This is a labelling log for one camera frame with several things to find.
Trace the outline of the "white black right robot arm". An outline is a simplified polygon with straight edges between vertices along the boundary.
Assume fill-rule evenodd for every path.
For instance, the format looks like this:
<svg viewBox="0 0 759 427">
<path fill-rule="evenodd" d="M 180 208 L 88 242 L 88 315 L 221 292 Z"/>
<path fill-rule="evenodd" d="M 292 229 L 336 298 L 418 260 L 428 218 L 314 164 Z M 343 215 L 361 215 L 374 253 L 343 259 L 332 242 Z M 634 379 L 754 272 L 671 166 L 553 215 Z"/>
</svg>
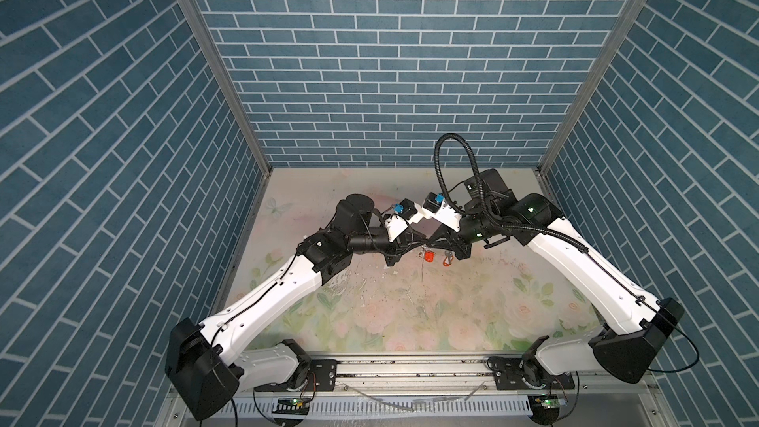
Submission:
<svg viewBox="0 0 759 427">
<path fill-rule="evenodd" d="M 522 356 L 524 382 L 541 389 L 564 373 L 603 370 L 624 383 L 638 383 L 676 329 L 683 306 L 625 276 L 543 195 L 517 199 L 494 169 L 466 180 L 464 187 L 470 195 L 464 209 L 455 209 L 442 193 L 429 194 L 419 207 L 422 215 L 440 221 L 439 233 L 458 257 L 468 257 L 476 241 L 495 246 L 515 239 L 563 274 L 603 320 L 594 332 L 539 337 Z"/>
</svg>

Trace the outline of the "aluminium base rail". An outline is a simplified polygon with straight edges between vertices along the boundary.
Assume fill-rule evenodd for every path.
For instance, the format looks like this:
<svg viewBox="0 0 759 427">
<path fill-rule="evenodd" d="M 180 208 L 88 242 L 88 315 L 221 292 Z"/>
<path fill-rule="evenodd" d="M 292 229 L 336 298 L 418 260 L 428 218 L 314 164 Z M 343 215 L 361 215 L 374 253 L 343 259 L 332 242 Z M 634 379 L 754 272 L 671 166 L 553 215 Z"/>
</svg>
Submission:
<svg viewBox="0 0 759 427">
<path fill-rule="evenodd" d="M 490 353 L 348 353 L 314 352 L 315 359 L 337 363 L 334 379 L 338 393 L 367 395 L 538 395 L 522 381 L 517 371 L 518 356 L 504 353 L 506 374 L 488 368 Z M 623 383 L 605 372 L 560 375 L 547 385 L 554 395 L 648 395 L 660 389 L 651 375 L 634 385 Z"/>
</svg>

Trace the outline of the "aluminium corner post right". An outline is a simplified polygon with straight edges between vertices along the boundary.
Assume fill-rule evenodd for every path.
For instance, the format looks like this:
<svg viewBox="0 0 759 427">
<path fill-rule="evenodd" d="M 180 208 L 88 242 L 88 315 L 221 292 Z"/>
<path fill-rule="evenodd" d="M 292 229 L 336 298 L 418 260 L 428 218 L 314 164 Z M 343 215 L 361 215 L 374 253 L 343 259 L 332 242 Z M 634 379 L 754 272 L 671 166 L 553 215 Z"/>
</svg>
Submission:
<svg viewBox="0 0 759 427">
<path fill-rule="evenodd" d="M 593 61 L 584 82 L 579 86 L 575 99 L 568 107 L 557 133 L 551 141 L 545 155 L 541 158 L 536 174 L 540 180 L 548 181 L 549 170 L 557 161 L 561 149 L 567 142 L 572 130 L 582 117 L 591 97 L 597 90 L 611 62 L 628 37 L 636 18 L 648 0 L 627 0 L 620 15 L 604 41 L 598 57 Z"/>
</svg>

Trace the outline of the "aluminium corner post left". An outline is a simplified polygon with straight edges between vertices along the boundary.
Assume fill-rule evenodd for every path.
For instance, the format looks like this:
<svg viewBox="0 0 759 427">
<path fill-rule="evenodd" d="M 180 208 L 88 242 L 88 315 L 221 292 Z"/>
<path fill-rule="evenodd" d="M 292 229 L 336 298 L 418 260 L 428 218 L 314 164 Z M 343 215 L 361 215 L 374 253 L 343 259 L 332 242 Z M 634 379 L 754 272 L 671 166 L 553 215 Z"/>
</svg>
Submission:
<svg viewBox="0 0 759 427">
<path fill-rule="evenodd" d="M 217 49 L 217 45 L 213 40 L 213 36 L 211 35 L 197 1 L 176 1 L 211 69 L 213 78 L 217 81 L 217 85 L 219 85 L 219 90 L 221 90 L 223 97 L 225 97 L 225 102 L 227 102 L 231 114 L 235 119 L 235 122 L 237 122 L 255 161 L 261 168 L 264 178 L 269 178 L 272 173 L 272 166 L 269 163 L 258 138 L 255 136 L 251 122 L 245 112 L 243 104 L 238 96 L 227 68 L 225 67 L 223 58 Z"/>
</svg>

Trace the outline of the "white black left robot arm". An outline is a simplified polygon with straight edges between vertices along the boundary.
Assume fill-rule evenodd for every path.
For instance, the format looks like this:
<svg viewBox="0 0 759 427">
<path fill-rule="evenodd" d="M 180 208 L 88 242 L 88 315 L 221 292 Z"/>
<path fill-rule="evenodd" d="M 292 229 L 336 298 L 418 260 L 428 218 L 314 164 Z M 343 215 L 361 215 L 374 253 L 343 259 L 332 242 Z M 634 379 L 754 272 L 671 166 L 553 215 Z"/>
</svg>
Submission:
<svg viewBox="0 0 759 427">
<path fill-rule="evenodd" d="M 374 201 L 352 194 L 336 206 L 323 229 L 306 237 L 283 266 L 238 302 L 200 322 L 184 318 L 170 334 L 165 373 L 191 415 L 203 422 L 233 402 L 239 391 L 261 385 L 301 389 L 312 363 L 292 339 L 246 354 L 246 347 L 279 316 L 316 292 L 356 254 L 379 253 L 393 265 L 427 243 L 414 225 L 437 212 L 404 200 L 377 225 Z"/>
</svg>

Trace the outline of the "aluminium corner post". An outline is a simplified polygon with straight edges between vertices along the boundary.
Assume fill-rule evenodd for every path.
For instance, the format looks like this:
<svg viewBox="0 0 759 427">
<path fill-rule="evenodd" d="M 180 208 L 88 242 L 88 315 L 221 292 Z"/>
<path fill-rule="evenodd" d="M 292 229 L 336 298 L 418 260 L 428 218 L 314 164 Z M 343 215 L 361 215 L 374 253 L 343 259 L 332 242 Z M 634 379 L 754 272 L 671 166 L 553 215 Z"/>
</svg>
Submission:
<svg viewBox="0 0 759 427">
<path fill-rule="evenodd" d="M 197 1 L 176 1 L 211 69 L 213 78 L 217 81 L 217 85 L 219 85 L 219 90 L 221 90 L 223 97 L 225 97 L 225 102 L 227 102 L 231 114 L 235 119 L 235 122 L 237 122 L 255 161 L 261 168 L 264 178 L 269 178 L 272 173 L 272 166 L 269 163 L 258 138 L 255 136 L 251 122 L 245 112 L 243 104 L 238 96 L 227 68 L 225 67 L 223 58 L 217 49 L 217 45 L 213 40 L 213 36 L 211 35 Z"/>
<path fill-rule="evenodd" d="M 567 142 L 572 130 L 582 117 L 591 97 L 597 90 L 611 62 L 628 37 L 636 18 L 648 0 L 627 0 L 620 15 L 604 41 L 598 57 L 593 61 L 584 82 L 579 86 L 575 99 L 568 107 L 557 133 L 551 141 L 545 155 L 541 158 L 536 174 L 540 180 L 548 181 L 549 170 L 557 161 L 561 149 Z"/>
</svg>

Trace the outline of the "key with red tag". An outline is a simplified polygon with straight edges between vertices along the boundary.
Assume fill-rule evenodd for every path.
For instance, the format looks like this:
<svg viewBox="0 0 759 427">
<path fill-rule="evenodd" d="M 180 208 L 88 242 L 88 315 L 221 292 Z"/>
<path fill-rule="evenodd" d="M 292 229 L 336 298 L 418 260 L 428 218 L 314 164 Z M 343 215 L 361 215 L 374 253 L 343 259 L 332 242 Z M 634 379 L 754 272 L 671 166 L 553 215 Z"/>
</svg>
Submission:
<svg viewBox="0 0 759 427">
<path fill-rule="evenodd" d="M 443 266 L 450 267 L 455 260 L 455 255 L 452 252 L 446 252 L 443 259 Z"/>
</svg>

